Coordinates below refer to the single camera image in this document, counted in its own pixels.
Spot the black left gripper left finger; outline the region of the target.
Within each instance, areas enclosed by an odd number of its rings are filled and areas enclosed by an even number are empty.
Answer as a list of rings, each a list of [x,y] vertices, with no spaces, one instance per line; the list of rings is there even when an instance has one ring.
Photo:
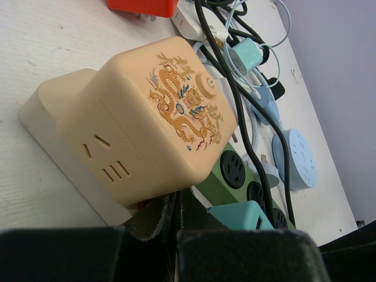
[[[1,232],[1,281],[173,281],[176,194],[122,226]]]

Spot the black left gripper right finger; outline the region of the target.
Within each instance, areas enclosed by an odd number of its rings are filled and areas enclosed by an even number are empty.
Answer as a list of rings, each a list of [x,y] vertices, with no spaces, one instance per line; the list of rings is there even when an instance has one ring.
[[[321,253],[297,230],[232,231],[190,190],[176,212],[179,281],[329,281]]]

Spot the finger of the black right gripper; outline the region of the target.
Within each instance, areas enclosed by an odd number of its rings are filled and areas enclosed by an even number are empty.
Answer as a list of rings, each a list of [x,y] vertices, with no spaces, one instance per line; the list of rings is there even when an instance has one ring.
[[[331,281],[375,281],[375,222],[319,247]]]

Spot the green power strip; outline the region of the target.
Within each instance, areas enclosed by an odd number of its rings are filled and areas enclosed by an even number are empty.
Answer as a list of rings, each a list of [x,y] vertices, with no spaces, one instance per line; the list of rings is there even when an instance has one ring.
[[[266,215],[265,196],[258,177],[229,143],[226,144],[207,179],[198,184],[196,189],[211,207],[254,200]],[[274,229],[293,228],[276,202],[273,202],[273,214]]]

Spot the round light blue socket hub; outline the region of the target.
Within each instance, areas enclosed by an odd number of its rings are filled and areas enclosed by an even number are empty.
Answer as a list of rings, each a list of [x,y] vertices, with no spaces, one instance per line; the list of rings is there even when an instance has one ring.
[[[290,190],[313,188],[317,184],[314,156],[303,134],[295,128],[283,131],[287,143],[290,165]],[[272,139],[272,152],[281,180],[284,182],[284,155],[277,134]]]

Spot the beige wooden cube adapter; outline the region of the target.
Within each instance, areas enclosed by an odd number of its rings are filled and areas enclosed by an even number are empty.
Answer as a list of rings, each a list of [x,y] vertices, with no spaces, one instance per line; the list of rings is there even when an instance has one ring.
[[[173,36],[109,59],[56,129],[102,187],[128,205],[204,181],[236,124],[193,48]]]

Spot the beige power strip red sockets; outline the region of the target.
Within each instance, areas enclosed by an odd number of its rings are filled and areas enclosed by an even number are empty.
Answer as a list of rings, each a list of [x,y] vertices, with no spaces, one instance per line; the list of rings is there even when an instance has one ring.
[[[100,218],[119,226],[137,212],[132,192],[149,165],[124,127],[120,91],[106,68],[42,82],[19,118]]]

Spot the light teal charger green strip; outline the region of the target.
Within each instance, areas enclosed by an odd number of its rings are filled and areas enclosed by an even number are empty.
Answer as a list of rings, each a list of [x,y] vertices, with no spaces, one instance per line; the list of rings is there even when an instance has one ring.
[[[263,61],[258,46],[250,38],[246,38],[229,49],[229,56],[241,75],[248,74]]]

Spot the red cube adapter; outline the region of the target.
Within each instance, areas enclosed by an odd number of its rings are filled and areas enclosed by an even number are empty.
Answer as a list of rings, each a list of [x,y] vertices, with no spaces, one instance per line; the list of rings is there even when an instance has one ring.
[[[170,18],[178,2],[178,0],[107,0],[106,4],[108,8],[117,11]]]

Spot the white Honor USB charger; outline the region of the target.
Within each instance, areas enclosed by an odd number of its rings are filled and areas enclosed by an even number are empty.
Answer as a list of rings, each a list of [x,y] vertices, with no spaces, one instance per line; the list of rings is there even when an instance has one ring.
[[[222,95],[224,96],[225,100],[229,104],[232,112],[234,113],[236,117],[237,127],[239,127],[239,119],[236,109],[236,104],[234,101],[233,92],[230,88],[230,85],[227,81],[227,79],[214,67],[212,63],[209,62],[208,59],[201,57],[200,58],[201,63],[205,66],[206,70],[209,72],[209,74],[212,75],[214,81],[217,83],[218,87],[220,88],[220,91]],[[244,105],[243,100],[242,107],[243,107],[243,116],[244,120],[246,121],[246,127],[247,127],[247,133],[249,134],[250,142],[253,145],[253,132],[252,132],[252,125],[247,124],[247,122],[250,122],[249,114],[247,112],[247,109]]]

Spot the white square multi-outlet adapter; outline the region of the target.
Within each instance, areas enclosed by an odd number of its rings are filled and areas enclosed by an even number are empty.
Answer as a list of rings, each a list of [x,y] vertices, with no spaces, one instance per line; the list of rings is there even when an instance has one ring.
[[[224,24],[210,9],[203,7],[203,13],[213,37],[224,43],[229,37]],[[175,13],[170,19],[184,38],[208,43],[193,1],[179,1]]]

